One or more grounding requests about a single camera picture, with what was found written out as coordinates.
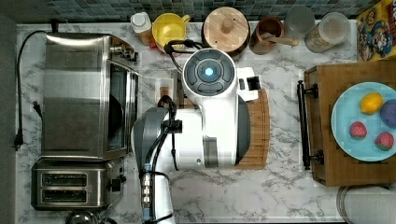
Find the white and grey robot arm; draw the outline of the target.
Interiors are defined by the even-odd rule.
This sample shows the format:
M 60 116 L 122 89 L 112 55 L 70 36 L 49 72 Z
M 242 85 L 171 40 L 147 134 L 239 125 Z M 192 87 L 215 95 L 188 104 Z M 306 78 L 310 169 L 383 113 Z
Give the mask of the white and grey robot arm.
M 150 108 L 131 131 L 144 224 L 175 224 L 169 173 L 234 167 L 247 154 L 250 115 L 240 95 L 238 69 L 219 49 L 199 49 L 183 66 L 181 83 L 193 109 Z

